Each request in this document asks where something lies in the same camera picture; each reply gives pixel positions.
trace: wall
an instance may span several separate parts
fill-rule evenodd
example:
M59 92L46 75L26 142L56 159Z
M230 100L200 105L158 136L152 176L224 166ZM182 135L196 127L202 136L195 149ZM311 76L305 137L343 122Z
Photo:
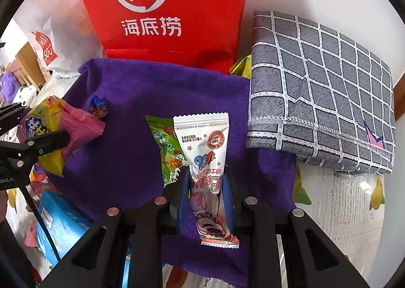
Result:
M15 59L15 54L28 42L28 39L14 20L11 20L0 41L6 43L0 50L0 64L6 66Z
M405 26L388 0L246 0L240 50L249 51L254 10L277 10L320 22L385 61L396 83L405 71Z
M405 115L396 122L394 170L385 176L385 213L379 248L368 277L371 288L383 287L405 257Z
M0 49L0 64L6 66L15 59L15 54L28 42L28 39L14 20L11 20L0 41L6 43Z

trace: pink snack package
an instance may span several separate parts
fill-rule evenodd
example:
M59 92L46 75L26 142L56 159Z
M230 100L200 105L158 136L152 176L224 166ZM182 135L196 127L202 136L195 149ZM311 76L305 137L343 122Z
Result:
M63 177L63 166L72 152L83 148L100 136L104 127L105 123L90 113L74 108L56 96L51 96L31 109L21 120L17 137L23 142L37 135L66 129L70 135L69 144L38 158L38 164L45 171Z
M37 240L38 231L36 229L36 220L31 221L30 226L28 228L27 237L24 240L24 245L27 247L38 248L38 240Z
M36 205L37 209L39 208L39 202L41 200L42 192L44 190L49 190L54 193L60 194L60 192L53 186L53 184L45 178L43 181L31 181L29 185L27 185L27 191L30 194L32 201ZM26 206L27 211L32 213L32 209L29 205Z
M221 193L228 142L228 113L174 117L176 135L189 161L190 204L201 244L239 248L226 223Z

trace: blue box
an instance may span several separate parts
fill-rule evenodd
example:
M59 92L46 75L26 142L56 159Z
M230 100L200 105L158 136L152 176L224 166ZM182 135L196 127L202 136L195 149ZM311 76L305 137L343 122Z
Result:
M60 258L66 255L92 225L92 223L78 210L73 208L62 195L51 191L43 191L38 211L48 228ZM36 227L38 230L38 247L48 261L55 266L57 260L51 245L39 223L36 224ZM126 259L122 288L127 288L129 264L130 261Z

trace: gray plaid cloth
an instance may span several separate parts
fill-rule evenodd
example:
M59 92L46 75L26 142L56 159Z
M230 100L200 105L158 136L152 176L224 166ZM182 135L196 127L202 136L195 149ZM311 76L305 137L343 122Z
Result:
M337 171L391 173L390 69L305 18L255 12L247 147L292 152Z

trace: wooden furniture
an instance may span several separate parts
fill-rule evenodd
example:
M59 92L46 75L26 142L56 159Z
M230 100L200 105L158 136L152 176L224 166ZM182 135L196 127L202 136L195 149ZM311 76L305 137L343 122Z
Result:
M41 73L44 76L45 82L47 82L51 78L51 74L47 69L43 67L39 58L36 58L36 62L38 63L39 69L41 70Z
M405 113L405 74L394 87L394 112L395 120Z
M36 54L29 43L15 55L15 60L6 66L6 71L13 73L22 85L34 85L38 91L39 87L45 84Z

